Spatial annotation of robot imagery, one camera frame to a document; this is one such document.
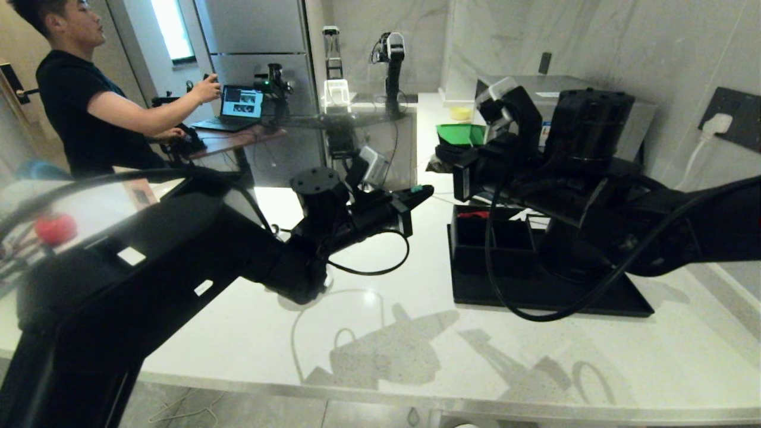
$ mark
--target black t-shirt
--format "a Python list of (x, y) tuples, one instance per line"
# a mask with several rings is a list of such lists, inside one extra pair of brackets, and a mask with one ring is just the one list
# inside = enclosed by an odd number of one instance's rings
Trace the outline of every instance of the black t-shirt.
[(112, 174), (113, 165), (137, 169), (166, 165), (142, 134), (88, 113), (88, 102), (99, 92), (124, 96), (92, 62), (53, 50), (37, 68), (37, 84), (45, 113), (63, 141), (75, 178)]

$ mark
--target yellow object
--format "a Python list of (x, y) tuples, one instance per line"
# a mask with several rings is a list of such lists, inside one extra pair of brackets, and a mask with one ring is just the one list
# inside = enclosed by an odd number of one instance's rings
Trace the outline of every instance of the yellow object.
[(470, 120), (473, 117), (473, 109), (468, 107), (451, 107), (449, 109), (449, 116), (459, 121)]

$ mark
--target green container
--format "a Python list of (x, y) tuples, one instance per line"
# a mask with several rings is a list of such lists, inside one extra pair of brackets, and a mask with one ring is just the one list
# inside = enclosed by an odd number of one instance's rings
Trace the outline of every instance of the green container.
[(437, 125), (436, 132), (441, 143), (458, 146), (483, 145), (483, 135), (486, 127), (471, 123), (451, 123)]

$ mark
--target marble countertop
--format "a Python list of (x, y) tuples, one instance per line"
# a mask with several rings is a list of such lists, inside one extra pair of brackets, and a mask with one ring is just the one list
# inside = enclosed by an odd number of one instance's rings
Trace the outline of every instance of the marble countertop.
[[(448, 112), (437, 94), (421, 96), (422, 163), (435, 147), (430, 125)], [(689, 271), (632, 278), (656, 311), (645, 319), (535, 324), (499, 308), (455, 305), (445, 231), (451, 183), (432, 173), (419, 181), (438, 187), (412, 212), (404, 266), (377, 277), (331, 270), (329, 292), (306, 306), (238, 279), (145, 360), (141, 379), (522, 420), (759, 422), (759, 341)], [(268, 221), (287, 228), (301, 219), (290, 190), (256, 195)], [(333, 260), (377, 270), (403, 249), (397, 236), (379, 235)], [(0, 299), (0, 356), (18, 338), (12, 293)]]

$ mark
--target tile floor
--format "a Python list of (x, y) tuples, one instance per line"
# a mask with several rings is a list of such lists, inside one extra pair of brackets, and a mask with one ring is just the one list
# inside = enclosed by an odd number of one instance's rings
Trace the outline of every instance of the tile floor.
[[(0, 359), (0, 385), (8, 364), (8, 360)], [(216, 422), (217, 428), (428, 428), (430, 413), (428, 409), (412, 407), (236, 392), (223, 394), (221, 391), (138, 382), (119, 427), (212, 428)], [(526, 422), (444, 417), (441, 428), (453, 428), (465, 422), (477, 423), (480, 428), (538, 427)]]

